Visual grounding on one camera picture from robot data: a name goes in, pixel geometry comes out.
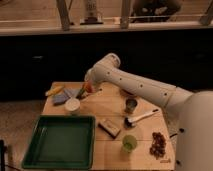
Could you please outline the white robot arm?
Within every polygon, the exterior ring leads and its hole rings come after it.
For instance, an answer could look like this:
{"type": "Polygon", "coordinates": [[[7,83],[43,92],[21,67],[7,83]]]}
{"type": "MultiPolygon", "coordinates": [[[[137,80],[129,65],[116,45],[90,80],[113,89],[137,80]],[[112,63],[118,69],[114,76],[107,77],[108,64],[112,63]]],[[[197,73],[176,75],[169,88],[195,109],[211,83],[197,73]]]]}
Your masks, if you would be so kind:
{"type": "Polygon", "coordinates": [[[103,82],[179,117],[175,171],[213,171],[213,91],[191,92],[183,88],[127,73],[119,69],[115,53],[105,55],[85,74],[96,92],[103,82]]]}

